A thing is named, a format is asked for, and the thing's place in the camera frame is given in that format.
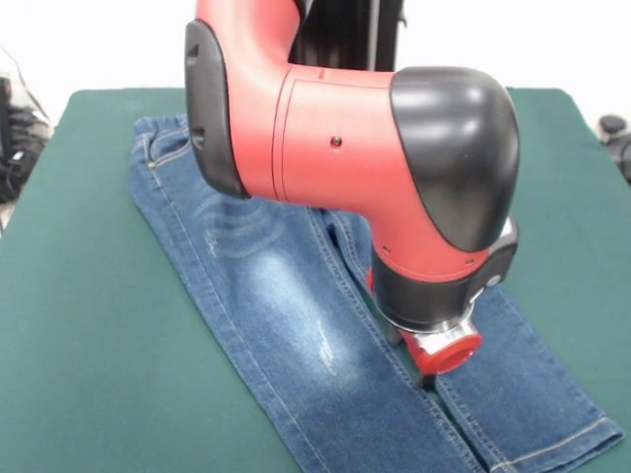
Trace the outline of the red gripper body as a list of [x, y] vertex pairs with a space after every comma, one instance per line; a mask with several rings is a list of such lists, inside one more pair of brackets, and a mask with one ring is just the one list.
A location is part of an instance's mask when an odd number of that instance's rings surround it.
[[450, 372], [480, 346], [482, 337], [471, 315], [482, 287], [472, 277], [424, 282], [388, 268], [371, 268], [366, 282], [386, 320], [387, 340], [388, 328], [397, 327], [420, 375]]

